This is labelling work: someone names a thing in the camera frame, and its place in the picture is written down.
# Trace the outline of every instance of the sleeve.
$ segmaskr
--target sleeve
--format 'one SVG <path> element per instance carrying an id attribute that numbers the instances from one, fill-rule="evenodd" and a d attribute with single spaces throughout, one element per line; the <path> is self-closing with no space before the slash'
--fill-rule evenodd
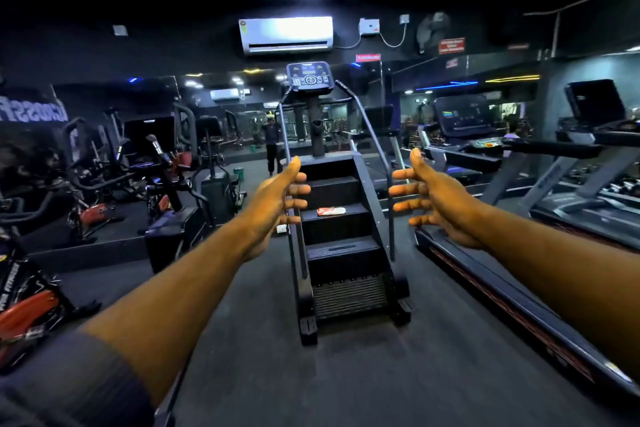
<path id="1" fill-rule="evenodd" d="M 108 344 L 64 334 L 0 383 L 0 424 L 144 427 L 154 422 L 149 395 Z"/>

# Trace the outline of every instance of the green bucket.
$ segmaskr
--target green bucket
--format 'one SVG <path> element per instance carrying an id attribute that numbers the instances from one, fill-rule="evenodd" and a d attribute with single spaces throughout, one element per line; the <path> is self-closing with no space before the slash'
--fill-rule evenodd
<path id="1" fill-rule="evenodd" d="M 237 174 L 238 182 L 244 181 L 244 167 L 234 167 L 234 174 Z"/>

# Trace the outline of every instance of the person's right hand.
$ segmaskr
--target person's right hand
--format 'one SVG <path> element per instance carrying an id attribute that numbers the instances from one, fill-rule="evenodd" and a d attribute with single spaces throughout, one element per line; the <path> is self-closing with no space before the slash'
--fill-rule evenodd
<path id="1" fill-rule="evenodd" d="M 471 196 L 459 181 L 444 172 L 436 172 L 424 162 L 420 149 L 411 152 L 412 169 L 394 172 L 394 179 L 414 179 L 419 182 L 389 188 L 391 196 L 420 194 L 420 197 L 394 204 L 394 211 L 424 209 L 431 214 L 414 216 L 409 224 L 438 225 L 455 242 L 469 248 L 482 248 L 482 244 L 469 232 L 483 204 Z"/>

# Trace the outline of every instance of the person's right arm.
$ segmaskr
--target person's right arm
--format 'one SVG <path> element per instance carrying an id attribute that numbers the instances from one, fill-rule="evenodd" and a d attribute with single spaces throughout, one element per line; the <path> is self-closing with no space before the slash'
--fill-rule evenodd
<path id="1" fill-rule="evenodd" d="M 423 197 L 394 210 L 429 209 L 414 226 L 441 226 L 460 245 L 483 248 L 548 306 L 593 342 L 624 372 L 640 380 L 640 256 L 574 236 L 484 204 L 460 182 L 411 155 L 413 169 L 390 194 Z"/>

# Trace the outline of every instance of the red sign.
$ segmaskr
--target red sign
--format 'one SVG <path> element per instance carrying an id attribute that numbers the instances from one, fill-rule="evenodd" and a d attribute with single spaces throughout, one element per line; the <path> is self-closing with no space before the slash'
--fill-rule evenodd
<path id="1" fill-rule="evenodd" d="M 379 54 L 356 54 L 356 62 L 380 61 Z"/>
<path id="2" fill-rule="evenodd" d="M 529 49 L 529 46 L 530 46 L 530 44 L 529 44 L 528 42 L 523 42 L 523 43 L 521 43 L 521 44 L 509 44 L 509 45 L 507 46 L 507 49 L 508 49 L 509 51 L 514 51 L 514 50 L 515 50 L 515 51 L 518 51 L 518 50 L 522 51 L 522 50 L 527 50 L 527 49 Z"/>
<path id="3" fill-rule="evenodd" d="M 463 53 L 465 52 L 465 38 L 443 39 L 438 45 L 439 54 Z"/>

